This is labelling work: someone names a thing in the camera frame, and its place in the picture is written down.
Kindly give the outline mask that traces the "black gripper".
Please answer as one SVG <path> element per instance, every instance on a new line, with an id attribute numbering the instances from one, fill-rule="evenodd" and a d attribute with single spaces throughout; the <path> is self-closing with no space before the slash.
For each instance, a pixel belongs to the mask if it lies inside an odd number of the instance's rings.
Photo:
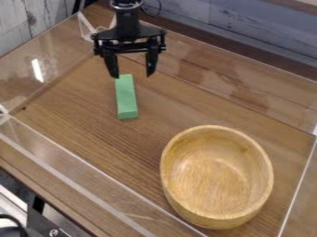
<path id="1" fill-rule="evenodd" d="M 93 53 L 101 55 L 108 74 L 119 78 L 119 63 L 115 53 L 146 52 L 146 74 L 151 76 L 156 70 L 159 52 L 166 50 L 166 30 L 140 23 L 139 7 L 116 6 L 114 8 L 116 23 L 108 30 L 93 33 Z"/>

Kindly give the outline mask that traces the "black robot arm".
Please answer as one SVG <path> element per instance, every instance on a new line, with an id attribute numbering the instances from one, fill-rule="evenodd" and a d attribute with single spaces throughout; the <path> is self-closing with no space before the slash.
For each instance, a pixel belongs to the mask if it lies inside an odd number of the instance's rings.
<path id="1" fill-rule="evenodd" d="M 116 23 L 91 36 L 93 53 L 104 59 L 108 74 L 119 78 L 119 54 L 144 53 L 146 75 L 156 71 L 159 54 L 166 50 L 166 30 L 140 23 L 142 0 L 110 0 Z"/>

